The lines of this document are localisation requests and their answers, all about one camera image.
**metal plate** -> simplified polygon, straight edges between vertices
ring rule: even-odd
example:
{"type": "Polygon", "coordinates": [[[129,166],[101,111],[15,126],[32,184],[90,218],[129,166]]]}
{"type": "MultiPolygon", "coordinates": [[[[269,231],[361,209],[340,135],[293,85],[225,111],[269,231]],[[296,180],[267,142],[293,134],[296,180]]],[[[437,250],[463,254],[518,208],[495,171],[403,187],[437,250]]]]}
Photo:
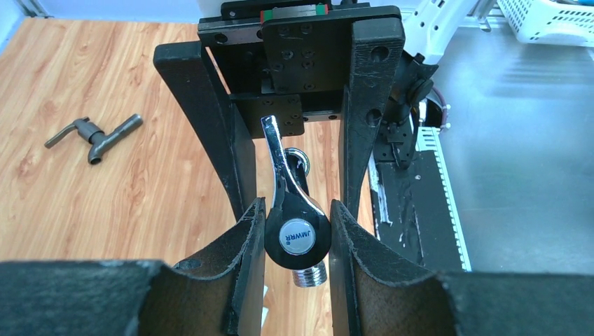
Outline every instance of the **metal plate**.
{"type": "Polygon", "coordinates": [[[211,51],[231,93],[261,92],[262,80],[269,76],[262,43],[226,45],[211,51]]]}
{"type": "Polygon", "coordinates": [[[506,24],[458,29],[439,62],[452,106],[441,145],[473,270],[594,274],[588,51],[519,43],[506,24]]]}
{"type": "Polygon", "coordinates": [[[400,10],[331,10],[327,15],[264,22],[261,31],[275,92],[341,90],[349,79],[352,23],[385,17],[399,18],[400,10]]]}
{"type": "Polygon", "coordinates": [[[430,270],[470,271],[464,235],[434,129],[420,128],[417,149],[406,171],[396,166],[390,150],[387,157],[392,157],[392,162],[386,157],[375,164],[370,161],[376,237],[398,254],[430,270]]]}
{"type": "Polygon", "coordinates": [[[230,99],[237,105],[253,139],[264,137],[260,119],[266,116],[277,117],[282,137],[302,135],[305,132],[298,94],[232,94],[230,99]]]}

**white plastic crate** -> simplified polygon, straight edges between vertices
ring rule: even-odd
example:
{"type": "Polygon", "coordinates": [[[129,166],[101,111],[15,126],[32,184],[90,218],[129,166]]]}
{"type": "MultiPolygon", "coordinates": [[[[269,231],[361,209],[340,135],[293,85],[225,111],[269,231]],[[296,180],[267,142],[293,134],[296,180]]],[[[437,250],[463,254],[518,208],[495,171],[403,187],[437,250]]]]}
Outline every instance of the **white plastic crate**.
{"type": "Polygon", "coordinates": [[[594,6],[499,0],[499,7],[520,42],[594,47],[594,6]]]}

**chrome lever handle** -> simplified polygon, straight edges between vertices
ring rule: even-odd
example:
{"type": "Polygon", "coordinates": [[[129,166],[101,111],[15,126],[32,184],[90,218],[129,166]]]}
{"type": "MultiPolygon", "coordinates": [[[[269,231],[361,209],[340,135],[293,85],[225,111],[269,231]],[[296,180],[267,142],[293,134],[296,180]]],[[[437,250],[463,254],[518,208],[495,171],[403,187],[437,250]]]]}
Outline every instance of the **chrome lever handle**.
{"type": "Polygon", "coordinates": [[[291,172],[303,169],[299,171],[303,181],[299,181],[306,186],[305,168],[309,160],[301,151],[295,153],[283,148],[275,116],[264,117],[261,122],[274,174],[274,196],[264,229],[264,247],[278,265],[293,270],[297,286],[319,286],[327,278],[324,256],[331,244],[330,222],[291,172]],[[287,154],[299,159],[291,160],[295,167],[289,165],[287,154]]]}
{"type": "Polygon", "coordinates": [[[325,216],[318,203],[301,189],[299,184],[295,181],[293,174],[291,174],[289,164],[286,161],[285,149],[282,146],[276,117],[269,115],[268,117],[262,118],[261,122],[264,130],[264,138],[266,139],[266,144],[268,145],[268,151],[270,153],[270,160],[272,161],[272,173],[274,174],[275,194],[272,198],[272,207],[282,207],[284,194],[291,193],[292,195],[304,199],[311,207],[311,210],[316,211],[319,215],[325,216]]]}

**wood grain surface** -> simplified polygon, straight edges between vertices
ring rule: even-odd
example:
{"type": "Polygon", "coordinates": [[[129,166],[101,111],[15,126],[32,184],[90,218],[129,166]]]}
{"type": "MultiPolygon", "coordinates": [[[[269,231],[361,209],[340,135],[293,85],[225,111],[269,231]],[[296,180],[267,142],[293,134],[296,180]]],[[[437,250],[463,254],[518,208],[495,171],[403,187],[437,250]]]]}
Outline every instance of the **wood grain surface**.
{"type": "MultiPolygon", "coordinates": [[[[152,65],[161,43],[196,40],[192,24],[25,20],[0,56],[0,260],[163,259],[200,250],[235,220],[193,129],[152,65]],[[84,116],[111,132],[133,113],[144,125],[87,163],[70,134],[84,116]]],[[[308,123],[284,139],[312,161],[311,196],[329,212],[339,198],[338,121],[308,123]]],[[[256,141],[258,196],[272,197],[268,150],[256,141]]],[[[360,223],[373,231],[368,188],[360,223]]],[[[270,309],[263,335],[331,335],[329,283],[292,284],[267,259],[270,309]]]]}

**metal table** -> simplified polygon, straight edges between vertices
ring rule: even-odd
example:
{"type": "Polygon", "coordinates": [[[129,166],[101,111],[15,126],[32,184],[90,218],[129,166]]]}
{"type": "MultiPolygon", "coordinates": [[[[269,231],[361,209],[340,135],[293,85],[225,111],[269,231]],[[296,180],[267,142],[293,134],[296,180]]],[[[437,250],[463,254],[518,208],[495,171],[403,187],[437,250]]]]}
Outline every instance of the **metal table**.
{"type": "Polygon", "coordinates": [[[594,52],[460,28],[435,82],[473,271],[594,274],[594,52]]]}

